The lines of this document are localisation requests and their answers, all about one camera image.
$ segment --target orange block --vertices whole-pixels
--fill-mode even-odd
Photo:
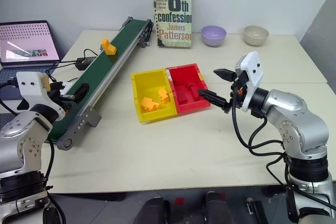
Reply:
[[[153,102],[153,99],[144,97],[141,101],[141,106],[143,107],[145,112],[151,112],[160,109],[160,104],[157,102]]]
[[[107,55],[116,55],[117,48],[111,45],[108,39],[103,39],[101,41],[101,46]]]
[[[163,103],[168,103],[170,101],[168,92],[165,89],[159,90],[159,98],[160,98],[160,101]]]

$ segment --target power adapter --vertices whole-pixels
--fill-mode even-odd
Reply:
[[[96,59],[96,57],[77,58],[75,66],[79,71],[83,71],[94,61],[94,59]]]

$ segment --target white table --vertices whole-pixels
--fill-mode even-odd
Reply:
[[[98,51],[101,38],[114,34],[111,31],[84,31],[65,60],[80,57],[85,48]],[[222,47],[209,48],[202,44],[199,35],[195,35],[193,49],[159,49],[152,38],[151,47],[135,50],[127,66],[121,69],[96,105],[102,115],[99,125],[86,128],[82,140],[71,150],[56,151],[50,176],[50,184],[54,185],[52,192],[274,184],[274,179],[265,170],[266,163],[272,158],[251,156],[240,145],[231,115],[212,106],[169,120],[141,124],[134,108],[130,83],[131,72],[196,62],[209,88],[229,97],[230,84],[213,74],[213,69],[232,69],[240,56],[256,49],[261,54],[265,71],[261,87],[290,91],[305,98],[309,108],[327,122],[332,140],[336,135],[332,127],[336,111],[333,106],[323,107],[321,103],[334,104],[335,95],[293,36],[270,36],[268,44],[255,48],[246,45],[241,35],[228,35]],[[288,74],[281,71],[287,64],[278,59],[280,55],[292,62],[287,66],[291,69]],[[57,69],[54,76],[69,80],[80,74],[74,67],[65,67]],[[238,116],[240,129],[247,139],[261,122],[241,111]],[[280,138],[280,135],[273,126],[267,125],[257,139],[271,138]],[[329,149],[336,148],[334,145],[330,141]],[[276,146],[264,149],[280,150]],[[49,146],[44,145],[44,170],[49,153]],[[331,155],[329,163],[330,170],[336,174],[336,159]],[[275,165],[274,171],[282,177],[284,165]]]

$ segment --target book cover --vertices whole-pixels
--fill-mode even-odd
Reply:
[[[191,10],[191,0],[154,0],[158,46],[191,47]]]

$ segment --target laptop screen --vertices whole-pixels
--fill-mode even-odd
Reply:
[[[46,66],[59,60],[46,21],[0,24],[3,67]]]

